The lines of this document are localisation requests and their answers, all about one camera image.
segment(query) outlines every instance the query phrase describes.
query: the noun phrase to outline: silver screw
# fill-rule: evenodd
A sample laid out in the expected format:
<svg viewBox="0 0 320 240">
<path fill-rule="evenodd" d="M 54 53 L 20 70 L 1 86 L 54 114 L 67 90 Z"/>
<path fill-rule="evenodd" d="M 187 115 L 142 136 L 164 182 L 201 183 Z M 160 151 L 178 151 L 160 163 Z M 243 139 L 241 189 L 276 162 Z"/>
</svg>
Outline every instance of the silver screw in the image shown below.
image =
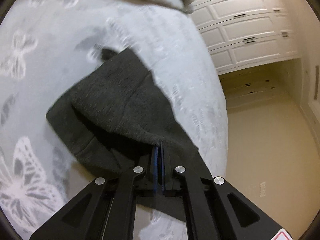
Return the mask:
<svg viewBox="0 0 320 240">
<path fill-rule="evenodd" d="M 218 184 L 218 185 L 222 185 L 224 183 L 224 179 L 221 177 L 216 177 L 214 178 L 213 181 L 215 182 L 215 184 Z"/>
<path fill-rule="evenodd" d="M 141 172 L 143 172 L 143 168 L 141 166 L 136 166 L 133 168 L 133 171 L 135 173 L 141 173 Z"/>
<path fill-rule="evenodd" d="M 96 178 L 94 181 L 97 185 L 102 185 L 106 182 L 104 178 Z"/>
<path fill-rule="evenodd" d="M 175 170 L 176 170 L 176 172 L 178 172 L 178 173 L 184 173 L 184 172 L 186 171 L 186 168 L 183 167 L 183 166 L 177 166 L 177 167 L 175 168 Z"/>
</svg>

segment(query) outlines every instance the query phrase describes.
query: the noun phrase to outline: black fabric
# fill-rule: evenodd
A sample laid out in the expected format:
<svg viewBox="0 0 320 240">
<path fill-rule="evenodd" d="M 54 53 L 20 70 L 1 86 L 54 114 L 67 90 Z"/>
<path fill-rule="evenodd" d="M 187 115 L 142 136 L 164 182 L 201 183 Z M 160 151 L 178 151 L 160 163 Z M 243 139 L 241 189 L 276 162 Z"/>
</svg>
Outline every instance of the black fabric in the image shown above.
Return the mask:
<svg viewBox="0 0 320 240">
<path fill-rule="evenodd" d="M 48 111 L 47 120 L 97 177 L 117 177 L 164 141 L 175 163 L 211 178 L 197 147 L 175 121 L 169 101 L 154 85 L 151 72 L 130 49 L 74 85 Z M 139 198 L 138 203 L 184 220 L 182 200 L 158 199 Z"/>
</svg>

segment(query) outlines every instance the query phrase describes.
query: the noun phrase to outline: beige floor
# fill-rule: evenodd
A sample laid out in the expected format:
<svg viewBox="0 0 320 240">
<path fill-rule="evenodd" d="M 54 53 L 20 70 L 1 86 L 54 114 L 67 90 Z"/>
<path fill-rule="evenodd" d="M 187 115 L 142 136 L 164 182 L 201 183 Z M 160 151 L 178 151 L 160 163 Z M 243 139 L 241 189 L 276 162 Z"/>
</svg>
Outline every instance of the beige floor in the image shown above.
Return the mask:
<svg viewBox="0 0 320 240">
<path fill-rule="evenodd" d="M 299 108 L 279 93 L 228 109 L 228 121 L 226 179 L 299 239 L 320 208 L 320 159 Z"/>
</svg>

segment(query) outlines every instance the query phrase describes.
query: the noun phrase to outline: white bedding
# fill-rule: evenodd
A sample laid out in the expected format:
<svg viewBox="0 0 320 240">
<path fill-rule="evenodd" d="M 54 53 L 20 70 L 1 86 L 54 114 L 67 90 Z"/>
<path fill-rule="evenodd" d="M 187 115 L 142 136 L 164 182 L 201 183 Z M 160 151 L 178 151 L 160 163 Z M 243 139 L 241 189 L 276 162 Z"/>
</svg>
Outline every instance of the white bedding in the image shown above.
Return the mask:
<svg viewBox="0 0 320 240">
<path fill-rule="evenodd" d="M 225 98 L 188 16 L 142 0 L 16 0 L 0 26 L 0 205 L 23 239 L 93 179 L 45 114 L 101 65 L 96 44 L 136 52 L 212 175 L 225 174 Z M 138 206 L 134 239 L 187 239 L 186 227 Z"/>
</svg>

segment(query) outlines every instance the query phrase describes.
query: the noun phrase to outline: bed sheet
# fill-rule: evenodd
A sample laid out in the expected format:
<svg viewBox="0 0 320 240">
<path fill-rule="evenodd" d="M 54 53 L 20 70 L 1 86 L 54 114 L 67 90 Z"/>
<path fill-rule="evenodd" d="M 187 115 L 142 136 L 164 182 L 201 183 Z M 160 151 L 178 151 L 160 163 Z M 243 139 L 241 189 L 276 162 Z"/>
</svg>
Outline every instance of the bed sheet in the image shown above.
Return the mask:
<svg viewBox="0 0 320 240">
<path fill-rule="evenodd" d="M 93 179 L 45 114 L 101 65 L 99 46 L 134 50 L 212 175 L 225 175 L 225 98 L 187 15 L 143 0 L 16 0 L 0 26 L 0 205 L 23 239 Z M 186 226 L 138 206 L 134 239 L 187 239 Z"/>
</svg>

